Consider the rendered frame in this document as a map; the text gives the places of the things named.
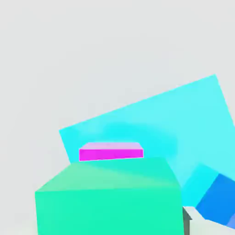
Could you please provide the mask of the small blue cube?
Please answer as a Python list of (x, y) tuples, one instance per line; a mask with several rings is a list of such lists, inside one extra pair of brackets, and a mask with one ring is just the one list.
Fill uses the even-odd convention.
[(196, 209), (203, 218), (235, 229), (235, 181), (219, 174)]

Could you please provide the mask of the small green cube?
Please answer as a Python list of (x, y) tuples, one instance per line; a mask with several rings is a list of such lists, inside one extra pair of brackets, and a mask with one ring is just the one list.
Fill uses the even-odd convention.
[(164, 158), (74, 162), (35, 192), (38, 235), (184, 235)]

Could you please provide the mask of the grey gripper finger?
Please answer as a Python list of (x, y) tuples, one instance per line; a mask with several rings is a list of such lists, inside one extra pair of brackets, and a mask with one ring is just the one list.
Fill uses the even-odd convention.
[(194, 207), (184, 207), (189, 220), (189, 235), (235, 235), (235, 229), (204, 219)]

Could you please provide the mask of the small magenta cube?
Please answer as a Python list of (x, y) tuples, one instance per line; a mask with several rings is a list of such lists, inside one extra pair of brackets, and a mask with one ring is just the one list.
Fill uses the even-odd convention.
[(136, 142), (90, 142), (79, 149), (79, 161), (142, 158), (144, 150)]

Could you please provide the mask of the large cyan box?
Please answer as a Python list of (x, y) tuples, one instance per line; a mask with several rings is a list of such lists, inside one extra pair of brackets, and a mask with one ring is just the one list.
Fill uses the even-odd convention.
[(70, 162), (88, 142), (137, 142), (164, 157), (196, 206), (219, 173), (235, 180), (235, 125), (215, 75), (59, 131)]

